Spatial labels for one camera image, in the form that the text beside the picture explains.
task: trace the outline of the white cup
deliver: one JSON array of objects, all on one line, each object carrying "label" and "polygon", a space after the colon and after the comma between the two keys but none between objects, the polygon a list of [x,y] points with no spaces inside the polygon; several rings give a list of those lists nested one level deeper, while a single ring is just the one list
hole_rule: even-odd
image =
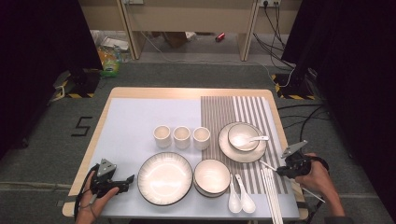
[{"label": "white cup", "polygon": [[186,149],[190,146],[190,129],[184,126],[179,126],[173,132],[175,145],[179,149]]},{"label": "white cup", "polygon": [[157,147],[166,148],[172,145],[171,130],[168,126],[161,125],[154,129],[154,138]]},{"label": "white cup", "polygon": [[199,150],[205,150],[210,144],[210,131],[205,127],[196,128],[193,132],[194,147]]}]

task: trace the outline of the plastic bottle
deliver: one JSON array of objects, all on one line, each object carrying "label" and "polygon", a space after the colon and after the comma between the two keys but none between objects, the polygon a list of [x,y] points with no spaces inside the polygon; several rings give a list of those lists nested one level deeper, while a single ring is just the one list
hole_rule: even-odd
[{"label": "plastic bottle", "polygon": [[119,63],[122,62],[122,58],[121,58],[121,48],[117,45],[114,45],[114,56],[116,57],[117,61]]}]

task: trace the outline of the white chopstick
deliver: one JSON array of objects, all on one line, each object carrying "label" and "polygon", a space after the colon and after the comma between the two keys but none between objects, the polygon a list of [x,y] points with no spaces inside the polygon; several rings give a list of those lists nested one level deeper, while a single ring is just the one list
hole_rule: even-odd
[{"label": "white chopstick", "polygon": [[276,218],[275,218],[276,215],[275,215],[274,209],[273,209],[273,207],[271,205],[271,197],[270,197],[270,194],[268,192],[269,189],[268,189],[268,186],[267,186],[267,182],[265,180],[264,171],[260,170],[260,172],[262,173],[262,182],[264,183],[265,195],[267,196],[267,201],[268,201],[268,205],[269,205],[269,208],[270,208],[271,218],[273,220],[273,223],[276,223]]},{"label": "white chopstick", "polygon": [[280,213],[279,200],[277,198],[277,191],[275,187],[273,172],[268,168],[264,168],[264,170],[261,170],[261,172],[262,172],[262,181],[264,183],[267,194],[267,200],[269,199],[268,203],[272,215],[272,220],[275,224],[283,224],[282,215]]},{"label": "white chopstick", "polygon": [[275,207],[276,207],[276,212],[277,212],[278,223],[283,223],[282,214],[280,213],[279,199],[277,198],[277,190],[276,190],[276,185],[275,185],[275,180],[274,180],[274,173],[270,169],[267,169],[266,173],[270,177],[270,183],[271,183],[270,188],[272,188],[273,197],[275,198],[275,202],[276,202]]},{"label": "white chopstick", "polygon": [[[276,172],[276,168],[272,167],[271,165],[269,165],[268,163],[266,163],[265,161],[260,161],[262,164],[264,164],[266,167],[270,168],[271,170]],[[297,182],[295,182],[295,180],[290,179],[291,182],[294,182],[294,184],[298,184]],[[318,195],[316,195],[315,193],[309,191],[306,188],[301,188],[303,190],[305,190],[306,192],[308,192],[309,194],[311,194],[312,196],[314,196],[315,198],[321,200],[323,203],[326,203],[323,199],[321,199]]]}]

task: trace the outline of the black cable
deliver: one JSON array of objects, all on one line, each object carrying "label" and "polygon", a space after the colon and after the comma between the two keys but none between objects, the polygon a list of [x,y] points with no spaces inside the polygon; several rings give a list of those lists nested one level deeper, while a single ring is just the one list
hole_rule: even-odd
[{"label": "black cable", "polygon": [[272,21],[271,21],[270,17],[268,16],[267,7],[264,7],[264,13],[265,13],[265,16],[267,17],[268,21],[270,22],[271,27],[273,28],[273,31],[274,31],[274,33],[275,33],[276,38],[277,38],[279,41],[281,41],[281,40],[280,40],[280,36],[278,36],[278,33],[277,33],[277,31],[276,31],[274,25],[272,24]]},{"label": "black cable", "polygon": [[303,141],[303,130],[304,130],[304,126],[305,124],[311,119],[311,117],[319,110],[323,107],[323,105],[320,105],[318,108],[316,108],[309,116],[308,118],[304,121],[303,126],[301,127],[301,131],[300,131],[300,142]]},{"label": "black cable", "polygon": [[315,106],[315,105],[286,105],[286,106],[278,107],[277,110],[288,109],[288,108],[293,108],[293,107],[297,107],[297,106]]},{"label": "black cable", "polygon": [[85,188],[85,184],[87,183],[88,177],[90,176],[90,173],[94,170],[96,170],[99,167],[99,164],[94,165],[91,170],[87,173],[87,175],[85,176],[84,182],[82,183],[81,189],[78,193],[78,196],[76,197],[76,202],[75,202],[75,208],[74,208],[74,217],[75,217],[75,221],[77,220],[77,216],[78,216],[78,209],[79,209],[79,202],[81,201],[81,198],[83,196],[83,194],[85,192],[87,192],[87,190],[83,191]]},{"label": "black cable", "polygon": [[[257,39],[258,42],[261,42],[261,43],[264,44],[266,47],[271,47],[271,45],[269,45],[269,44],[267,44],[267,43],[264,43],[262,40],[260,40],[260,39],[257,37],[257,34],[253,34],[253,35],[256,37],[256,39]],[[277,48],[277,47],[272,47],[272,48],[277,49],[277,50],[280,50],[280,51],[284,51],[283,49],[280,49],[280,48]]]},{"label": "black cable", "polygon": [[280,44],[282,45],[282,48],[285,49],[286,44],[283,43],[282,41],[282,36],[280,35],[280,26],[279,26],[279,20],[280,20],[280,6],[278,2],[275,2],[275,11],[276,11],[276,30],[279,36],[279,41]]},{"label": "black cable", "polygon": [[[277,49],[277,48],[271,47],[270,45],[265,44],[262,40],[259,39],[259,37],[258,37],[256,34],[253,34],[253,35],[254,35],[254,37],[256,37],[257,41],[259,42],[259,45],[260,45],[265,51],[267,51],[268,54],[271,55],[271,57],[276,58],[277,60],[279,60],[280,62],[282,62],[283,64],[285,64],[285,65],[286,65],[287,67],[289,67],[289,68],[294,68],[294,67],[293,67],[292,65],[290,65],[289,63],[286,63],[285,61],[283,61],[282,59],[280,59],[277,55],[275,55],[275,54],[274,54],[270,49],[268,49],[265,45],[269,46],[270,48],[274,48],[274,49]],[[276,66],[276,65],[274,64],[274,61],[272,61],[272,63],[273,63],[273,65],[274,65],[274,67],[276,67],[276,68],[278,68],[278,69],[291,71],[290,69],[285,69],[285,68],[281,68],[281,67]]]},{"label": "black cable", "polygon": [[[286,118],[303,118],[303,119],[306,119],[306,118],[308,118],[308,116],[300,116],[300,115],[288,115],[288,116],[283,116],[283,117],[280,117],[281,119],[286,119]],[[318,117],[313,117],[313,118],[311,118],[311,119],[323,119],[323,120],[330,120],[330,119],[324,119],[324,118],[318,118]]]}]

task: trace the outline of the ceramic spoon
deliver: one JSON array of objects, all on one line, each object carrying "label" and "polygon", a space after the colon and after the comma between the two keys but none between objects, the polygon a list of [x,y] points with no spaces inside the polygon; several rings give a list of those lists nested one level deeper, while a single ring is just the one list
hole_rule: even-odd
[{"label": "ceramic spoon", "polygon": [[235,186],[233,185],[233,175],[230,176],[231,176],[231,183],[230,183],[230,199],[228,201],[228,208],[232,213],[239,213],[242,210],[242,203],[235,192]]},{"label": "ceramic spoon", "polygon": [[244,184],[242,183],[242,179],[240,175],[235,175],[236,180],[238,181],[239,188],[241,189],[241,203],[242,203],[242,209],[246,213],[253,213],[256,211],[256,204],[251,200],[251,198],[248,196],[247,191],[245,190]]},{"label": "ceramic spoon", "polygon": [[250,138],[246,138],[244,136],[236,136],[233,138],[233,145],[235,147],[242,147],[252,141],[268,141],[268,140],[270,140],[268,136],[256,136]]}]

